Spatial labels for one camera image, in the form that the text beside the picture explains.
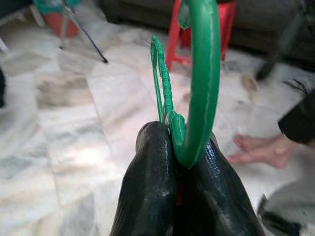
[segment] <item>green hanger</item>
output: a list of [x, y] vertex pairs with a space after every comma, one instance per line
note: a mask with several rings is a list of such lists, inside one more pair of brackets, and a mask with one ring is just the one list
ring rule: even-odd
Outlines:
[[[220, 26], [215, 0], [183, 0], [179, 24], [192, 30], [192, 83], [187, 124], [174, 111], [169, 72], [164, 50], [155, 36], [151, 41], [151, 61], [157, 95], [159, 120], [170, 130], [175, 156], [191, 168], [203, 155], [214, 122], [220, 79]], [[162, 77], [164, 105], [158, 83], [157, 62]]]

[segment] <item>black cloth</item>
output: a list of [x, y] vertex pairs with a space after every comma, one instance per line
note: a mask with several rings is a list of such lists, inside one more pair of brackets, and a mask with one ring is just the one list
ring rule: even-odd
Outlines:
[[3, 74], [2, 69], [0, 68], [0, 108], [5, 105], [4, 94], [5, 94], [5, 76]]
[[281, 132], [293, 141], [306, 144], [315, 139], [315, 89], [289, 111], [278, 125]]

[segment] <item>sofa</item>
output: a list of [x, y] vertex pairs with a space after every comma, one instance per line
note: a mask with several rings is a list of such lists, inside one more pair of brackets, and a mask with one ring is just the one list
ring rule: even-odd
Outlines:
[[[173, 3], [174, 0], [99, 0], [109, 22], [130, 20], [160, 28], [169, 27]], [[299, 3], [300, 0], [237, 0], [231, 44], [263, 53], [274, 52]], [[302, 27], [286, 57], [315, 70], [314, 41], [307, 27]]]

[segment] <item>bare foot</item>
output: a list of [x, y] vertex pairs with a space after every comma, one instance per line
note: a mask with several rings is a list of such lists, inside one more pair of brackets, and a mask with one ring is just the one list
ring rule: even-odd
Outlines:
[[235, 143], [239, 143], [240, 146], [244, 147], [242, 148], [244, 152], [230, 156], [228, 159], [230, 163], [262, 162], [277, 169], [283, 169], [288, 164], [290, 156], [299, 145], [284, 134], [269, 139], [240, 136], [236, 137]]
[[234, 143], [242, 151], [248, 151], [253, 148], [265, 145], [267, 143], [273, 142], [276, 137], [272, 138], [257, 138], [249, 135], [236, 135], [233, 139]]

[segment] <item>red stool leg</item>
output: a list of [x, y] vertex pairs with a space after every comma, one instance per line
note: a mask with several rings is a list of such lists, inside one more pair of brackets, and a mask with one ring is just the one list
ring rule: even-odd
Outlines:
[[232, 35], [232, 27], [236, 11], [236, 1], [219, 4], [221, 31], [221, 60], [225, 60], [226, 51]]
[[175, 53], [177, 49], [177, 45], [179, 43], [179, 34], [180, 34], [180, 26], [177, 23], [177, 17], [179, 13], [179, 9], [181, 6], [181, 0], [175, 0], [173, 6], [173, 14], [172, 14], [172, 21], [171, 26], [169, 29], [169, 42], [168, 42], [168, 49], [166, 55], [166, 65], [168, 70], [171, 71], [172, 69], [172, 62], [175, 59]]

